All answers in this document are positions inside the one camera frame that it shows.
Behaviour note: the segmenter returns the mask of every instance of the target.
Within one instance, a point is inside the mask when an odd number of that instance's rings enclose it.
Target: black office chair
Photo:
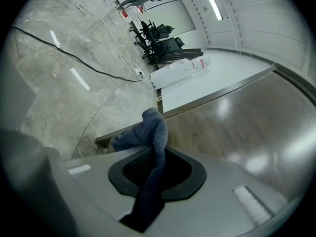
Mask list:
[[[170,38],[158,41],[157,44],[160,46],[162,50],[167,52],[181,50],[184,43],[180,38]]]
[[[166,39],[169,37],[169,34],[174,30],[171,26],[165,26],[164,24],[159,25],[158,27],[153,27],[150,31],[153,33],[154,37],[157,40]]]

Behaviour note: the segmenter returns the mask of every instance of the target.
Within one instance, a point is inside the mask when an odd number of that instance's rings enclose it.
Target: tiled floor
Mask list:
[[[102,18],[116,41],[146,75],[153,71],[140,56],[129,25],[109,5],[112,0],[85,0],[86,7]],[[14,25],[79,56],[94,68],[137,80],[124,65],[126,53],[114,43],[110,31],[92,14],[77,9],[82,0],[30,0]],[[37,94],[22,132],[58,149],[63,159],[102,154],[94,139],[141,121],[141,114],[156,107],[157,93],[142,83],[126,82],[98,74],[75,58],[24,33],[12,30],[6,51],[19,73]],[[71,72],[75,68],[90,90]]]

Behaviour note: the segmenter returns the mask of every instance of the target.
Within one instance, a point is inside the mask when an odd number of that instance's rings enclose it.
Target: wooden panel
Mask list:
[[[288,199],[316,162],[316,108],[275,73],[166,120],[169,145],[231,160]]]
[[[205,104],[205,103],[207,103],[209,101],[212,101],[213,99],[216,99],[216,98],[218,98],[220,96],[223,96],[223,95],[225,95],[225,94],[227,94],[227,93],[229,93],[229,92],[231,92],[233,90],[236,90],[236,89],[238,89],[240,87],[243,87],[246,84],[251,83],[252,81],[255,81],[255,80],[261,78],[262,76],[267,75],[269,72],[271,72],[271,71],[273,71],[275,69],[276,69],[276,66],[271,66],[270,68],[268,68],[268,69],[266,69],[266,70],[264,70],[262,72],[259,72],[259,73],[255,74],[255,75],[253,75],[253,76],[251,76],[249,78],[246,78],[246,79],[244,79],[244,80],[242,80],[240,82],[237,82],[237,83],[235,83],[233,85],[230,85],[230,86],[228,86],[226,88],[223,88],[221,90],[213,92],[212,94],[209,94],[209,95],[207,95],[205,97],[199,98],[199,99],[197,99],[197,100],[195,100],[193,102],[190,102],[188,104],[180,106],[180,107],[178,107],[176,109],[173,109],[171,111],[163,113],[163,109],[162,109],[162,104],[161,103],[158,103],[158,109],[162,113],[162,116],[165,119],[170,118],[170,117],[172,117],[174,115],[180,114],[180,113],[185,112],[185,111],[190,110],[190,109],[193,109],[193,108],[195,108],[197,106],[200,106],[200,105]],[[95,143],[97,145],[103,147],[103,148],[107,148],[112,137],[117,136],[117,135],[119,135],[119,134],[121,134],[121,133],[123,133],[123,132],[125,132],[125,131],[127,131],[129,129],[131,129],[133,126],[135,126],[137,124],[133,124],[133,125],[130,125],[128,127],[123,128],[123,129],[120,129],[118,131],[115,131],[115,132],[103,135],[101,137],[98,137],[98,138],[95,139]]]

